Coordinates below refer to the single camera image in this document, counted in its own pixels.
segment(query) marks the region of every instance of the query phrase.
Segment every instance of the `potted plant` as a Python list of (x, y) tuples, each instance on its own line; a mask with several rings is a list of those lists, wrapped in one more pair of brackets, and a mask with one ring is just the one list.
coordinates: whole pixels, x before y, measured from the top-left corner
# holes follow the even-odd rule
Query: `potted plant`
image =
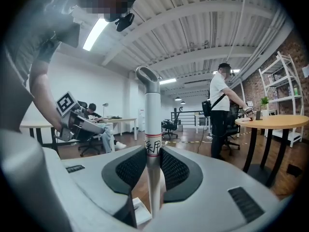
[(269, 115), (268, 109), (267, 109), (267, 104), (269, 103), (269, 99), (267, 96), (263, 97), (261, 99), (261, 112), (263, 117), (266, 117)]

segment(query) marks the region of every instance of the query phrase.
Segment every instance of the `white ceiling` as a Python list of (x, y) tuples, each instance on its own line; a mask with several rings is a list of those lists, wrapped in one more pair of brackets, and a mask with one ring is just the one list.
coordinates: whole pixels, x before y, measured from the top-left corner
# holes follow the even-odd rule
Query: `white ceiling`
[[(82, 29), (74, 54), (107, 68), (113, 64), (129, 72), (145, 65), (163, 79), (175, 77), (176, 83), (161, 87), (172, 97), (204, 95), (220, 63), (228, 58), (242, 76), (286, 20), (275, 0), (245, 0), (243, 13), (242, 6), (243, 0), (136, 0), (133, 24), (119, 33), (110, 23), (90, 53), (82, 46), (98, 15), (75, 9), (73, 16)], [(70, 54), (69, 48), (61, 51)]]

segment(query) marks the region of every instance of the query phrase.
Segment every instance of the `black office chair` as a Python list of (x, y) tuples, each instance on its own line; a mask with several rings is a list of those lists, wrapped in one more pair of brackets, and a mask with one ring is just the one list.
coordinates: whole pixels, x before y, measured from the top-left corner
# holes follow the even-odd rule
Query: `black office chair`
[(240, 145), (228, 141), (228, 137), (233, 138), (233, 135), (239, 133), (240, 126), (235, 124), (235, 120), (238, 118), (239, 105), (235, 103), (230, 104), (230, 111), (228, 112), (227, 118), (227, 129), (225, 134), (225, 145), (229, 148), (229, 155), (232, 155), (231, 145), (238, 146), (237, 150), (240, 150)]
[(162, 133), (162, 137), (164, 138), (164, 135), (168, 135), (169, 136), (169, 139), (171, 139), (171, 136), (175, 135), (176, 138), (178, 138), (178, 135), (173, 133), (172, 131), (175, 131), (177, 130), (177, 126), (178, 126), (178, 123), (179, 123), (179, 120), (178, 120), (178, 116), (180, 114), (180, 112), (183, 111), (183, 107), (180, 107), (179, 108), (179, 112), (176, 114), (176, 108), (174, 109), (174, 113), (175, 113), (175, 118), (174, 118), (174, 121), (170, 121), (169, 119), (166, 119), (164, 120), (163, 122), (161, 122), (161, 127), (162, 129), (165, 129), (165, 131), (167, 132), (164, 132)]
[[(83, 101), (77, 101), (82, 107), (87, 109), (88, 105), (86, 102)], [(90, 149), (94, 149), (98, 155), (100, 155), (100, 149), (96, 148), (96, 145), (93, 145), (93, 142), (95, 140), (94, 137), (96, 137), (97, 134), (93, 134), (93, 136), (90, 139), (80, 140), (80, 143), (87, 143), (86, 145), (79, 146), (78, 150), (81, 151), (83, 148), (84, 150), (80, 153), (80, 156), (83, 157), (84, 153)]]

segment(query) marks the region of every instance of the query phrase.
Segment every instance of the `person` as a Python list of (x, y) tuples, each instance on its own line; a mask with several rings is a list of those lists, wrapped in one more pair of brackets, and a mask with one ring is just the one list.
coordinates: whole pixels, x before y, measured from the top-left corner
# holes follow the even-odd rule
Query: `person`
[(231, 75), (231, 66), (227, 63), (221, 63), (218, 71), (210, 82), (210, 101), (213, 105), (223, 94), (225, 96), (211, 110), (212, 125), (212, 143), (211, 157), (224, 160), (220, 155), (225, 140), (227, 127), (227, 115), (230, 110), (230, 101), (238, 104), (248, 116), (253, 116), (252, 108), (249, 108), (239, 96), (231, 90), (225, 83), (225, 80)]
[[(90, 119), (92, 122), (97, 123), (99, 121), (102, 121), (103, 118), (101, 115), (95, 113), (95, 110), (97, 109), (97, 106), (94, 103), (89, 104), (88, 108), (86, 109), (84, 115), (87, 119)], [(104, 133), (101, 134), (103, 147), (105, 148), (106, 153), (110, 153), (112, 151), (110, 146), (110, 140), (111, 140), (111, 131), (104, 123), (99, 123), (99, 126), (104, 128)], [(121, 142), (118, 142), (117, 140), (114, 140), (115, 149), (124, 149), (126, 147), (125, 144), (122, 144)]]
[[(56, 109), (48, 82), (48, 67), (61, 42), (78, 45), (79, 24), (71, 16), (79, 6), (89, 13), (104, 14), (112, 21), (127, 12), (135, 0), (29, 0), (11, 25), (1, 48), (0, 127), (19, 131), (19, 125), (32, 101), (45, 119), (61, 131), (61, 117)], [(25, 89), (29, 78), (29, 90)], [(12, 123), (7, 112), (15, 113)]]

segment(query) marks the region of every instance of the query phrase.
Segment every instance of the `black pants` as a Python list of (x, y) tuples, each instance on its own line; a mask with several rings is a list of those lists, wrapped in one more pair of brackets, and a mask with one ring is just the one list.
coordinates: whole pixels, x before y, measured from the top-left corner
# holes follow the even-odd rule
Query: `black pants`
[(225, 141), (228, 111), (211, 111), (211, 157), (218, 158)]

